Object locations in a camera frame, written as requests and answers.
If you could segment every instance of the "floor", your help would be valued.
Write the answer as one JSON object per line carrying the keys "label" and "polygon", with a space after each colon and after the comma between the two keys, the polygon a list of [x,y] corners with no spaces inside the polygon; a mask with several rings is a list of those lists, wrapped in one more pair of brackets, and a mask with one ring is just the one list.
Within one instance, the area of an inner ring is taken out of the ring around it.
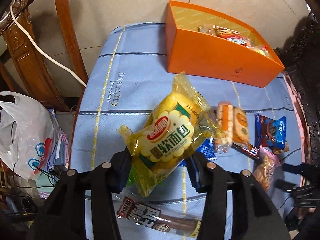
{"label": "floor", "polygon": [[[282,47],[298,22],[309,13],[304,0],[179,0],[229,14],[253,26],[273,47]],[[114,28],[127,23],[165,21],[168,0],[69,0],[73,25],[88,75]],[[35,0],[29,6],[36,42],[55,60],[71,67],[62,38],[54,0]],[[13,62],[5,64],[23,88]],[[47,62],[48,71],[65,97],[77,97],[80,85],[64,70]]]}

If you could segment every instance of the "soft bread package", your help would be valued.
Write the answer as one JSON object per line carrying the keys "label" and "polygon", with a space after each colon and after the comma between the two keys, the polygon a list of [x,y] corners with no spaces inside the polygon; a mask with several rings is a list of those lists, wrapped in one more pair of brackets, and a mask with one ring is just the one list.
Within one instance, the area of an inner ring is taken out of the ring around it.
{"label": "soft bread package", "polygon": [[210,105],[191,86],[187,76],[173,78],[172,91],[152,111],[137,133],[122,125],[119,133],[132,155],[132,173],[142,196],[191,156],[207,138],[222,132],[209,117]]}

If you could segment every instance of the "snack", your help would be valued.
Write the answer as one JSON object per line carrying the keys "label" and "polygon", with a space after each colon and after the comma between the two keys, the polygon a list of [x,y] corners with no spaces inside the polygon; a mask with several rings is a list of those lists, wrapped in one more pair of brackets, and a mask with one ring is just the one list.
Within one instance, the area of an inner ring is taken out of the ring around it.
{"label": "snack", "polygon": [[248,145],[241,146],[241,145],[238,145],[236,143],[232,143],[232,148],[236,149],[237,151],[239,151],[241,153],[243,153],[247,157],[249,157],[249,158],[251,158],[251,159],[253,159],[255,161],[260,162],[260,157],[258,155],[259,149],[257,149],[253,145],[248,144]]}
{"label": "snack", "polygon": [[233,142],[239,145],[249,144],[249,129],[245,111],[233,107]]}
{"label": "snack", "polygon": [[[213,138],[207,138],[202,145],[199,146],[199,148],[196,150],[197,152],[201,152],[204,154],[204,156],[207,158],[208,161],[215,161],[217,159],[215,153],[214,153],[214,139]],[[179,166],[185,167],[186,162],[183,160]]]}
{"label": "snack", "polygon": [[261,184],[262,188],[267,191],[272,182],[273,172],[280,162],[276,155],[269,152],[266,148],[260,147],[260,158],[263,164],[260,164],[253,172],[255,179]]}
{"label": "snack", "polygon": [[288,151],[289,151],[289,144],[288,144],[287,141],[285,141],[284,150],[282,150],[282,149],[280,149],[280,148],[278,148],[278,147],[275,147],[275,146],[273,146],[273,147],[270,146],[269,148],[271,149],[271,151],[272,151],[273,154],[278,155],[278,154],[281,154],[281,153],[288,152]]}
{"label": "snack", "polygon": [[285,148],[286,117],[273,120],[256,114],[256,147]]}
{"label": "snack", "polygon": [[216,35],[216,31],[214,28],[212,28],[210,25],[199,25],[198,26],[198,31],[201,32],[201,33],[207,33],[207,34],[210,34],[210,35],[213,35],[213,36],[217,36]]}
{"label": "snack", "polygon": [[131,192],[125,192],[117,215],[138,225],[187,237],[197,237],[201,225],[199,218],[159,209]]}
{"label": "snack", "polygon": [[217,30],[216,34],[218,37],[220,38],[224,38],[228,41],[232,41],[234,43],[249,47],[250,44],[247,44],[247,42],[245,41],[245,38],[243,36],[241,36],[240,34],[237,33],[233,33],[230,30]]}
{"label": "snack", "polygon": [[267,51],[265,46],[255,46],[255,47],[249,47],[249,48],[262,54],[263,56],[269,57],[269,52]]}
{"label": "snack", "polygon": [[209,109],[207,101],[180,73],[173,79],[172,92],[152,111],[142,130],[133,134],[125,125],[120,127],[142,196],[148,196],[207,138],[222,136],[208,115]]}
{"label": "snack", "polygon": [[233,105],[230,102],[222,101],[218,104],[217,122],[224,136],[214,141],[215,149],[217,152],[227,152],[233,137]]}

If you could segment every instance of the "orange box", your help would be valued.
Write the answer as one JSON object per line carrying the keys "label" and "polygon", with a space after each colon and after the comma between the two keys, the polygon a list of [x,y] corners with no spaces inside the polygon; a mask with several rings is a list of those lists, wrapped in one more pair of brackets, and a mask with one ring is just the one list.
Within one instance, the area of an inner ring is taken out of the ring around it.
{"label": "orange box", "polygon": [[[214,24],[239,31],[264,45],[269,56],[220,37],[198,32],[198,26]],[[283,69],[278,56],[251,26],[215,10],[195,4],[169,1],[165,25],[169,73],[213,77],[265,87]]]}

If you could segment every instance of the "wooden chair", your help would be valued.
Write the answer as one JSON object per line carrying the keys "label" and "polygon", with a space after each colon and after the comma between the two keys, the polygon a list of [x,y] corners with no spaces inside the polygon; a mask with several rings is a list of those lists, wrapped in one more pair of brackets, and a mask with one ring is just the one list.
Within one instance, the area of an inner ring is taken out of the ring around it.
{"label": "wooden chair", "polygon": [[[34,0],[15,0],[12,11],[21,26],[34,38],[32,25],[28,20],[28,6]],[[85,82],[88,75],[81,57],[76,33],[72,25],[69,1],[54,0],[63,38],[67,47],[74,72]],[[24,83],[29,95],[41,102],[45,107],[55,108],[58,111],[69,111],[63,97],[56,89],[47,71],[43,56],[31,44],[28,37],[13,22],[10,8],[0,20],[0,35],[3,35],[10,56],[17,72]],[[15,91],[12,81],[0,62],[0,74],[6,81],[9,89]]]}

